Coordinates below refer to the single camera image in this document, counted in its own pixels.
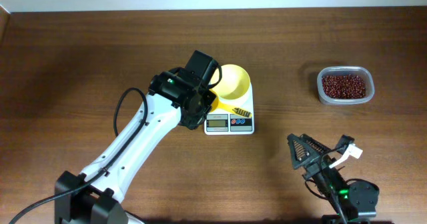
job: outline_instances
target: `green led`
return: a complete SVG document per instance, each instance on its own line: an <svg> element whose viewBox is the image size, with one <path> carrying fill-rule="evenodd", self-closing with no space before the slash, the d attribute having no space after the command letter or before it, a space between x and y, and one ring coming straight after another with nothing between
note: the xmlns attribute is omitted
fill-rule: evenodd
<svg viewBox="0 0 427 224"><path fill-rule="evenodd" d="M348 189L343 189L339 192L339 194L344 195L344 194L348 194Z"/></svg>

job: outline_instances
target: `white digital scale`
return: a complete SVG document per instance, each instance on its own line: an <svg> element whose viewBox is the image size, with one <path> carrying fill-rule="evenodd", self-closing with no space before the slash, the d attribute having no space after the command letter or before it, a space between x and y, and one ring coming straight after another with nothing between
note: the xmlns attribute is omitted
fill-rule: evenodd
<svg viewBox="0 0 427 224"><path fill-rule="evenodd" d="M248 89L248 99L242 105L242 109L250 111L251 117L242 117L217 108L207 114L205 121L205 133L207 135L249 135L254 133L254 99L252 97L252 84ZM220 99L224 103L233 105L232 101Z"/></svg>

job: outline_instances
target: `wooden surface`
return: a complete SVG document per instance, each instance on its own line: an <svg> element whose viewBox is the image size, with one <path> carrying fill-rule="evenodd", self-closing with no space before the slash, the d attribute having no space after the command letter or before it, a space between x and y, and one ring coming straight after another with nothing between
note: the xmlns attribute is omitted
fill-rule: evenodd
<svg viewBox="0 0 427 224"><path fill-rule="evenodd" d="M0 45L3 40L3 34L5 33L9 16L10 14L0 5Z"/></svg>
<svg viewBox="0 0 427 224"><path fill-rule="evenodd" d="M254 87L253 135L177 127L136 175L124 208L174 220L293 220L332 214L294 171L286 136L333 147L345 133L364 152L344 178L380 187L377 220L427 219L427 7L15 13L0 47L0 222L53 193L113 140L128 87L184 66L194 49L235 63ZM367 68L363 105L319 102L324 67ZM140 98L123 104L119 128ZM22 223L51 223L53 204Z"/></svg>

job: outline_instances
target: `yellow cup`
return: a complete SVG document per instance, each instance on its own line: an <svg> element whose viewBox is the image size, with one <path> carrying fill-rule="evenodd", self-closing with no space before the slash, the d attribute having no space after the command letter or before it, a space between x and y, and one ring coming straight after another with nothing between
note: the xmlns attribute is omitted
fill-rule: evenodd
<svg viewBox="0 0 427 224"><path fill-rule="evenodd" d="M249 97L251 80L245 69L234 64L222 65L222 79L212 90L218 94L224 103L241 106ZM211 78L211 83L216 83L220 77L217 69Z"/></svg>

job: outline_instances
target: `yellow spoon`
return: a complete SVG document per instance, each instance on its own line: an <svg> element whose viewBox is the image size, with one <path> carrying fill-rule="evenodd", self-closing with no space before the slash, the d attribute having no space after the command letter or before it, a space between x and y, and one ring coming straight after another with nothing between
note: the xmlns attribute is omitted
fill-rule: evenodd
<svg viewBox="0 0 427 224"><path fill-rule="evenodd" d="M246 111L245 109L222 103L215 91L212 91L212 89L210 91L216 95L215 101L213 101L212 103L212 110L210 112L215 111L217 108L220 108L230 113L241 115L242 117L252 117L252 113Z"/></svg>

